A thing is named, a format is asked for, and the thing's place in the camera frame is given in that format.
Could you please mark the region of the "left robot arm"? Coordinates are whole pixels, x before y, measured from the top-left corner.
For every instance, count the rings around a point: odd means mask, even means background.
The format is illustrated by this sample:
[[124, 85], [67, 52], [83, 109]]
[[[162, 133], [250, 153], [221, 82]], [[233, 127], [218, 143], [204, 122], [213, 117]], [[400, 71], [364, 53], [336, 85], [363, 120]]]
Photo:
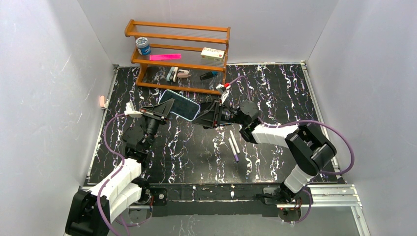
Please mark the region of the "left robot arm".
[[120, 155], [121, 163], [100, 183], [89, 190], [78, 190], [72, 200], [65, 233], [69, 236], [106, 236], [109, 232], [120, 235], [112, 222], [132, 203], [140, 200], [142, 189], [148, 184], [141, 179], [142, 163], [149, 154], [154, 137], [161, 124], [166, 124], [174, 99], [155, 106], [133, 109], [126, 104], [123, 114], [116, 116], [137, 118], [135, 126], [125, 130], [122, 139], [130, 158]]

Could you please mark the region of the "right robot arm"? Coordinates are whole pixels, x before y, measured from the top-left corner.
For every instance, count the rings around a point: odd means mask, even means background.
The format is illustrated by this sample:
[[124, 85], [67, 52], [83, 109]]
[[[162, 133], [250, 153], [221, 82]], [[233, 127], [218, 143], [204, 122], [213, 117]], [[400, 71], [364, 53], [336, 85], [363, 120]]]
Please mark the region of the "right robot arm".
[[238, 108], [223, 105], [218, 99], [202, 103], [202, 107], [193, 124], [204, 129], [239, 124], [239, 133], [246, 142], [281, 146], [290, 151], [296, 165], [277, 192], [264, 195], [267, 198], [292, 201], [337, 153], [334, 145], [312, 121], [289, 125], [262, 123], [257, 105], [249, 100], [243, 101]]

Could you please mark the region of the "blue phone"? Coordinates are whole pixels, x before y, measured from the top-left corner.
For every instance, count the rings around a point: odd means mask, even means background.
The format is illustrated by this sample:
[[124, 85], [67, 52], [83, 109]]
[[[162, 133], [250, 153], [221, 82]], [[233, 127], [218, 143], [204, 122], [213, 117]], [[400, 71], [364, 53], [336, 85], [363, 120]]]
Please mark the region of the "blue phone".
[[174, 99], [171, 113], [187, 121], [193, 121], [200, 112], [201, 107], [198, 103], [169, 89], [162, 93], [162, 96], [159, 99], [159, 103], [163, 103], [169, 99]]

